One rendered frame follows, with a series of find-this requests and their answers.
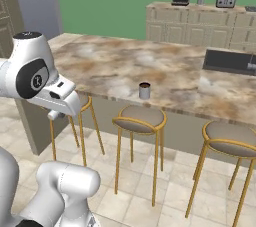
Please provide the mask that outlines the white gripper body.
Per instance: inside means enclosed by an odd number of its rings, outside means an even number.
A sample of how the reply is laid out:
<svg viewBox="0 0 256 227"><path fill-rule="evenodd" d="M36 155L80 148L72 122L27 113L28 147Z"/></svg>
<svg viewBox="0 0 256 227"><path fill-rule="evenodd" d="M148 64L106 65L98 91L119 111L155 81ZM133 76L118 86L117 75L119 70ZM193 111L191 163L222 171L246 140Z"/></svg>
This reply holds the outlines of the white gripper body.
<svg viewBox="0 0 256 227"><path fill-rule="evenodd" d="M61 97L52 91L41 91L30 99L29 102L70 116L76 116L81 109L80 99L75 91L72 91L65 97Z"/></svg>

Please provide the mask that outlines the marble dining counter island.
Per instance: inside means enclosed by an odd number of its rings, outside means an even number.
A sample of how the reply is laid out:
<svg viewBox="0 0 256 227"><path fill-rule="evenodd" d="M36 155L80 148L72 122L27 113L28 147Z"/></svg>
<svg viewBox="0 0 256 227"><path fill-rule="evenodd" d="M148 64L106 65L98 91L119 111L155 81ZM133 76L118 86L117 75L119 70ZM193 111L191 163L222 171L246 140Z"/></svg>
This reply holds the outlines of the marble dining counter island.
<svg viewBox="0 0 256 227"><path fill-rule="evenodd" d="M256 77L205 70L202 47L68 33L49 44L59 72L93 97L102 131L117 132L112 118L127 104L165 110L165 145L193 154L208 119L256 127Z"/></svg>

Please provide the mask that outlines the grey cup of hot chocolate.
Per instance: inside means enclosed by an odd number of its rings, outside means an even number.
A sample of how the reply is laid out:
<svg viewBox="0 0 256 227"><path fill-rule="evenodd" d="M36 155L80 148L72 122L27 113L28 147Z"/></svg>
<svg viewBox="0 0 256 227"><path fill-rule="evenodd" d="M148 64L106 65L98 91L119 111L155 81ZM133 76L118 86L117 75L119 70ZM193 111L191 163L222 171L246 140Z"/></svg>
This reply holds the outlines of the grey cup of hot chocolate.
<svg viewBox="0 0 256 227"><path fill-rule="evenodd" d="M141 82L139 84L139 98L148 100L150 98L151 85L148 82Z"/></svg>

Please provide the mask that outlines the tall beige cupboard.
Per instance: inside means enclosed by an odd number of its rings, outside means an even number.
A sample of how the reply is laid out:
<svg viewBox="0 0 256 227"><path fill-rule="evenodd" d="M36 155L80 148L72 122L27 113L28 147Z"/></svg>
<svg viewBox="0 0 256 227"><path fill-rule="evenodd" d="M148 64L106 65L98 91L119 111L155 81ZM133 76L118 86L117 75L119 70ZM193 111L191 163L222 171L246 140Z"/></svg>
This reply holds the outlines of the tall beige cupboard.
<svg viewBox="0 0 256 227"><path fill-rule="evenodd" d="M0 58L9 58L13 49L12 38L24 30L18 0L0 0Z"/></svg>

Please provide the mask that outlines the beige base cupboard run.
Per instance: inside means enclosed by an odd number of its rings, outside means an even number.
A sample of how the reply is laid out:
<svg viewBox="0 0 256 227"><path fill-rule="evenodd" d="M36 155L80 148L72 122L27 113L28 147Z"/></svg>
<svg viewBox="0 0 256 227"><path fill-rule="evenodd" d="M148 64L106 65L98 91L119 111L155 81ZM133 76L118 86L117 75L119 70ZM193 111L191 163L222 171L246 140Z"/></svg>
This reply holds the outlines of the beige base cupboard run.
<svg viewBox="0 0 256 227"><path fill-rule="evenodd" d="M146 39L256 53L256 12L153 2L146 7Z"/></svg>

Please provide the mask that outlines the dark grey sink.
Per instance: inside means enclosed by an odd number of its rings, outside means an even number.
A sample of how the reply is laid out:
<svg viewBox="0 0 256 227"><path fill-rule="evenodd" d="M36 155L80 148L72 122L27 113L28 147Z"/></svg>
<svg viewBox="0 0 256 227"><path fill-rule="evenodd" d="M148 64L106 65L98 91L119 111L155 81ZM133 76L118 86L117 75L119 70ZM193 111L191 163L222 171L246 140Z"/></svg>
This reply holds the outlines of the dark grey sink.
<svg viewBox="0 0 256 227"><path fill-rule="evenodd" d="M205 70L256 76L256 55L208 49L203 63Z"/></svg>

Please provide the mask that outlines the silver toaster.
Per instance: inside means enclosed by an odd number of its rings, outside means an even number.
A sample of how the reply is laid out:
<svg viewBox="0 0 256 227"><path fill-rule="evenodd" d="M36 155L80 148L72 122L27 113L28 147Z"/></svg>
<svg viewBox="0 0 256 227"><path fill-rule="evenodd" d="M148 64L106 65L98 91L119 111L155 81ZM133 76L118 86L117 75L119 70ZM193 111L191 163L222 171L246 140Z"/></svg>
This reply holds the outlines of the silver toaster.
<svg viewBox="0 0 256 227"><path fill-rule="evenodd" d="M216 0L217 8L234 8L236 0Z"/></svg>

